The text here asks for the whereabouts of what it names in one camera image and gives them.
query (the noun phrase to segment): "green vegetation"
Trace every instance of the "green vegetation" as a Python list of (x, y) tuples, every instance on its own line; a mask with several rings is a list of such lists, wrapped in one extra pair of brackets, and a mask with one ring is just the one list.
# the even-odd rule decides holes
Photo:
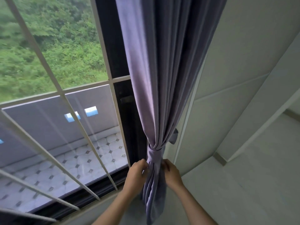
[[(89, 0), (14, 0), (62, 88), (107, 79)], [(0, 0), (0, 102), (55, 91)]]

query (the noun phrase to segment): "window bar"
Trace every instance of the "window bar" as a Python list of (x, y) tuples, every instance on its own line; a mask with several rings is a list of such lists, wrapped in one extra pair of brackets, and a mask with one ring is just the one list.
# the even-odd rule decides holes
[(106, 172), (108, 178), (110, 179), (111, 183), (113, 184), (114, 188), (115, 188), (116, 190), (118, 190), (118, 188), (117, 188), (115, 182), (113, 181), (113, 179), (111, 178), (111, 175), (108, 173), (106, 167), (104, 166), (103, 162), (101, 161), (101, 159), (100, 159), (100, 157), (99, 157), (99, 155), (98, 155), (98, 153), (97, 153), (97, 151), (96, 151), (94, 145), (92, 144), (92, 141), (90, 140), (90, 138), (89, 138), (88, 134), (86, 133), (84, 127), (82, 126), (82, 124), (81, 124), (81, 122), (79, 121), (77, 115), (75, 114), (75, 112), (74, 112), (74, 110), (73, 110), (73, 108), (72, 108), (72, 106), (71, 106), (69, 100), (67, 99), (67, 97), (66, 97), (64, 91), (62, 90), (62, 88), (61, 88), (60, 84), (58, 83), (58, 81), (57, 81), (55, 75), (53, 74), (53, 72), (52, 72), (50, 66), (48, 65), (48, 63), (47, 63), (47, 61), (46, 61), (44, 55), (42, 54), (42, 52), (41, 52), (41, 50), (40, 50), (40, 48), (39, 48), (39, 46), (38, 46), (38, 44), (37, 44), (35, 38), (32, 36), (32, 34), (31, 34), (31, 32), (29, 31), (29, 29), (28, 29), (28, 27), (27, 27), (27, 25), (26, 25), (24, 19), (22, 18), (21, 14), (19, 13), (19, 11), (18, 11), (18, 9), (17, 9), (15, 3), (13, 2), (13, 0), (5, 0), (5, 1), (6, 1), (7, 5), (8, 5), (8, 7), (10, 8), (10, 11), (11, 11), (12, 14), (14, 15), (14, 17), (16, 18), (16, 20), (17, 20), (17, 22), (18, 22), (18, 24), (19, 24), (19, 26), (20, 26), (22, 32), (24, 33), (25, 38), (27, 39), (28, 43), (30, 44), (31, 48), (33, 49), (33, 51), (34, 51), (35, 54), (37, 55), (38, 59), (40, 60), (40, 62), (41, 62), (41, 64), (42, 64), (42, 66), (44, 67), (45, 71), (46, 71), (47, 74), (49, 75), (49, 77), (50, 77), (52, 83), (54, 84), (55, 88), (57, 89), (58, 94), (59, 94), (59, 95), (61, 96), (61, 98), (65, 101), (65, 103), (66, 103), (66, 105), (67, 105), (67, 107), (68, 107), (68, 109), (69, 109), (69, 112), (71, 113), (73, 119), (77, 122), (78, 127), (79, 127), (79, 129), (81, 130), (81, 133), (83, 134), (84, 138), (87, 140), (87, 142), (88, 142), (89, 146), (91, 147), (92, 151), (94, 152), (95, 156), (96, 156), (97, 159), (99, 160), (101, 166), (102, 166), (103, 169), (105, 170), (105, 172)]
[(48, 198), (50, 198), (50, 199), (52, 199), (52, 200), (55, 200), (55, 201), (57, 201), (57, 202), (59, 202), (59, 203), (61, 203), (61, 204), (64, 204), (64, 205), (68, 206), (68, 207), (71, 207), (71, 208), (74, 208), (74, 209), (76, 209), (76, 210), (79, 210), (79, 208), (78, 208), (77, 206), (75, 206), (75, 205), (73, 205), (73, 204), (70, 204), (70, 203), (68, 203), (68, 202), (66, 202), (66, 201), (64, 201), (64, 200), (62, 200), (62, 199), (60, 199), (60, 198), (53, 197), (53, 196), (47, 194), (46, 192), (43, 192), (43, 191), (39, 190), (38, 188), (34, 187), (33, 185), (30, 185), (30, 184), (24, 182), (23, 180), (21, 180), (21, 179), (15, 177), (15, 176), (13, 176), (13, 175), (11, 175), (11, 174), (9, 174), (9, 173), (3, 171), (3, 170), (0, 170), (0, 174), (1, 174), (2, 176), (4, 176), (4, 177), (7, 177), (7, 178), (11, 179), (11, 180), (14, 181), (14, 182), (19, 183), (20, 185), (22, 185), (22, 186), (24, 186), (24, 187), (26, 187), (26, 188), (28, 188), (28, 189), (30, 189), (30, 190), (36, 192), (36, 193), (39, 193), (39, 194), (41, 194), (41, 195), (43, 195), (43, 196), (45, 196), (45, 197), (48, 197)]
[(112, 99), (113, 99), (113, 103), (115, 105), (115, 111), (117, 113), (117, 118), (118, 118), (119, 127), (120, 127), (120, 131), (121, 131), (121, 136), (122, 136), (123, 143), (124, 143), (124, 148), (125, 148), (125, 152), (126, 152), (128, 166), (130, 168), (131, 165), (130, 165), (129, 155), (128, 155), (128, 151), (127, 151), (123, 125), (122, 125), (122, 121), (121, 121), (121, 116), (120, 116), (120, 111), (119, 111), (119, 107), (118, 107), (117, 97), (116, 97), (116, 94), (115, 94), (115, 88), (114, 88), (114, 85), (113, 85), (114, 82), (119, 82), (119, 81), (123, 81), (125, 79), (126, 80), (130, 79), (130, 76), (118, 77), (115, 80), (113, 79), (113, 77), (111, 75), (111, 71), (110, 71), (110, 65), (108, 63), (108, 58), (107, 58), (107, 53), (106, 53), (105, 44), (104, 44), (104, 40), (103, 40), (102, 29), (101, 29), (100, 19), (99, 19), (99, 15), (98, 15), (97, 6), (96, 6), (96, 1), (95, 0), (90, 0), (90, 1), (91, 1), (92, 12), (93, 12), (94, 19), (95, 19), (96, 29), (97, 29), (98, 36), (99, 36), (100, 46), (102, 48), (104, 64), (105, 64), (107, 76), (108, 76), (108, 79), (109, 79), (109, 85), (110, 85), (110, 90), (111, 90), (111, 93), (112, 93)]
[(35, 139), (32, 138), (18, 123), (16, 123), (4, 110), (0, 112), (0, 120), (5, 123), (9, 128), (15, 132), (18, 137), (27, 142), (30, 146), (32, 146), (38, 153), (42, 154), (46, 159), (56, 165), (63, 173), (67, 174), (71, 179), (73, 179), (77, 184), (79, 184), (82, 188), (92, 194), (96, 199), (100, 200), (100, 198), (90, 190), (86, 185), (81, 183), (77, 178), (75, 178), (65, 167), (58, 162), (57, 159), (53, 157), (46, 149), (43, 148)]
[(20, 212), (20, 211), (8, 209), (8, 208), (0, 208), (0, 212), (9, 213), (9, 214), (18, 215), (18, 216), (24, 216), (24, 217), (33, 218), (33, 219), (45, 220), (45, 221), (49, 221), (49, 222), (57, 221), (56, 219), (53, 219), (50, 217), (35, 215), (35, 214), (28, 213), (28, 212)]

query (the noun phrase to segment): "purple curtain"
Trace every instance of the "purple curtain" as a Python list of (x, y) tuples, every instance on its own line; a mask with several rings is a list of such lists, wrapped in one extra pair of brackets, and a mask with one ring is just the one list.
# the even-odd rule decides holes
[(142, 199), (147, 224), (163, 212), (160, 169), (226, 0), (116, 0), (134, 96), (148, 138), (151, 170)]

